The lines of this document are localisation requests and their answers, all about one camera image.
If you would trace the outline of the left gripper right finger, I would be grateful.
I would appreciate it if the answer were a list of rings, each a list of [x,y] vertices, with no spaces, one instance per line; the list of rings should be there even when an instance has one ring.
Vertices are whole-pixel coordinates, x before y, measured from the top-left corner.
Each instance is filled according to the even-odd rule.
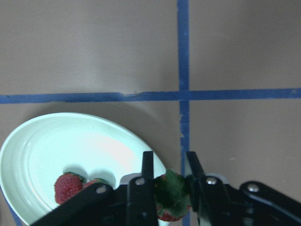
[[[185,153],[185,177],[200,180],[205,172],[199,162],[197,154],[189,151]]]

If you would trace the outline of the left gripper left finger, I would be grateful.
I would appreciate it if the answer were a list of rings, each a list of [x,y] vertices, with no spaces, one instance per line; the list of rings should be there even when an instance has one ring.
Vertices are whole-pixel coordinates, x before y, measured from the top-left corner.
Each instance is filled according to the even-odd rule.
[[[154,177],[153,151],[143,152],[141,174],[142,174],[143,181],[153,179]]]

